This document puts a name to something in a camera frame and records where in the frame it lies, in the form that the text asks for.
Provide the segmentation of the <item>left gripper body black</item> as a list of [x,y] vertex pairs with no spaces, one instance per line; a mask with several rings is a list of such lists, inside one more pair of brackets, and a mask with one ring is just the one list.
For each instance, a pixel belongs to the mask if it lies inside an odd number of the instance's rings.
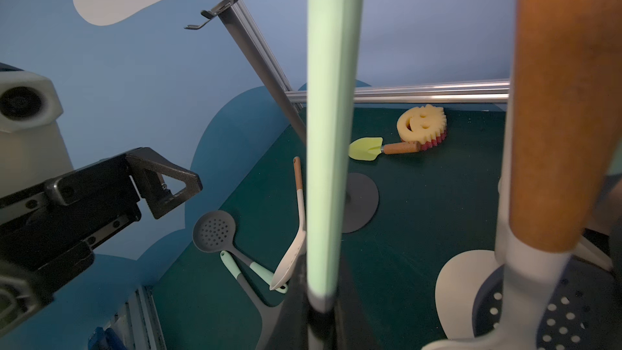
[[1,333],[48,306],[85,272],[94,249],[140,220],[125,155],[1,200]]

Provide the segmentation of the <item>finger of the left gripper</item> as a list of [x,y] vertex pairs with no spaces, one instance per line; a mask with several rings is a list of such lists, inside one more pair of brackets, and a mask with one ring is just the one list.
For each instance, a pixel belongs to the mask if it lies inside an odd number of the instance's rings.
[[[139,147],[126,153],[134,184],[156,220],[181,206],[202,191],[202,182],[188,169],[168,161],[150,147]],[[185,186],[173,194],[165,185],[165,177]]]

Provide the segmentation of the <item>dark grey utensil rack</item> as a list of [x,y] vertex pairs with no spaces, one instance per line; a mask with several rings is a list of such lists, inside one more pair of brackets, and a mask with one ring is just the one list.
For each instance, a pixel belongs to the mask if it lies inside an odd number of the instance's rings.
[[[224,24],[235,40],[247,61],[259,76],[272,98],[281,108],[301,142],[307,144],[306,126],[299,113],[286,96],[277,78],[269,70],[267,62],[262,58],[259,48],[252,42],[251,36],[244,30],[240,18],[233,11],[233,6],[240,0],[222,0],[210,11],[202,11],[201,15],[211,21],[215,17]],[[379,203],[379,193],[374,181],[362,173],[349,173],[347,179],[346,200],[344,206],[343,232],[354,233],[371,221]]]

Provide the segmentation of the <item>cream utensil rack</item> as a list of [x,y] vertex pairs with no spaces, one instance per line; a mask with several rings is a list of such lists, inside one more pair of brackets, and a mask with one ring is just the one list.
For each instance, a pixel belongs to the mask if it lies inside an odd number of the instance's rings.
[[[591,135],[596,130],[597,144],[594,150],[577,150],[585,154],[591,164],[586,168],[595,169],[597,164],[606,164],[612,157],[620,137],[620,122],[616,118],[616,107],[620,105],[621,95],[611,89],[592,90],[584,96],[572,98],[565,94],[557,105],[565,110],[563,115],[571,118],[571,125],[578,128],[580,136]],[[508,328],[501,326],[490,335],[474,337],[471,319],[476,306],[476,297],[495,272],[505,263],[510,232],[510,174],[513,134],[513,89],[509,91],[508,109],[505,119],[505,136],[502,157],[501,179],[499,182],[499,207],[497,211],[497,231],[493,251],[467,251],[456,255],[442,267],[435,290],[438,317],[445,334],[450,339],[450,348],[460,349],[532,349],[531,341],[537,333],[527,327]]]

